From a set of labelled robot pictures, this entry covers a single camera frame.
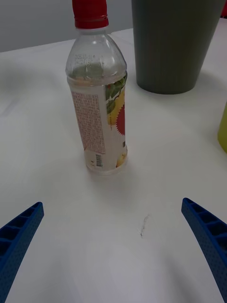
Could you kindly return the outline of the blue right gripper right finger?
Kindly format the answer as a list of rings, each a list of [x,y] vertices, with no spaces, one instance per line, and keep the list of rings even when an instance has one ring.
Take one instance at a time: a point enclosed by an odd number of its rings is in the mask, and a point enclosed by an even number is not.
[[[181,212],[212,272],[223,301],[227,301],[227,224],[188,198]]]

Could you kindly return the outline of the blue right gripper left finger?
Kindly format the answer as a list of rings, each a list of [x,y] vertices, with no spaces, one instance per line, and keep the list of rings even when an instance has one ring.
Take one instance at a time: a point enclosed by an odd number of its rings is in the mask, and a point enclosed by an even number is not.
[[[26,251],[44,217],[42,202],[37,202],[0,229],[0,302],[10,292]]]

